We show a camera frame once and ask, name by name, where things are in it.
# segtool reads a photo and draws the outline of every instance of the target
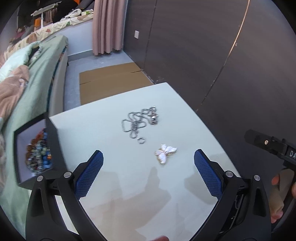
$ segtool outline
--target screw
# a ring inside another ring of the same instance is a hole
[[[65,177],[65,178],[69,178],[69,177],[71,177],[71,175],[72,175],[71,172],[65,172],[65,173],[64,173],[64,177]]]
[[[233,172],[231,172],[231,171],[227,171],[227,172],[225,172],[225,174],[227,177],[233,177]]]
[[[37,181],[38,181],[38,182],[41,182],[42,180],[43,180],[43,176],[38,176],[38,177],[37,177]]]
[[[260,177],[259,177],[258,175],[255,175],[255,176],[254,176],[254,179],[255,179],[256,181],[260,181]]]

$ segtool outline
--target silver ring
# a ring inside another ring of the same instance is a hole
[[[138,137],[137,140],[140,144],[143,144],[145,142],[145,138],[143,137]]]

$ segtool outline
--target butterfly-shaped hair clip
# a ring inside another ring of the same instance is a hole
[[[172,146],[166,146],[166,144],[161,144],[161,148],[155,152],[157,159],[161,164],[166,163],[167,157],[176,152],[177,148]]]

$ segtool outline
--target gray floor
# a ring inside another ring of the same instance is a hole
[[[133,62],[123,51],[90,56],[69,62],[65,79],[64,111],[80,106],[79,73],[102,67]]]

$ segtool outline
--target black box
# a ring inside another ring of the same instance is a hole
[[[39,174],[35,174],[26,165],[27,145],[31,143],[31,140],[43,128],[46,128],[47,132],[47,146],[50,148],[52,155],[52,167]],[[35,180],[39,175],[44,176],[46,179],[54,179],[67,171],[67,166],[59,145],[57,129],[49,119],[47,113],[37,116],[14,132],[13,152],[15,175],[20,187],[32,190]]]

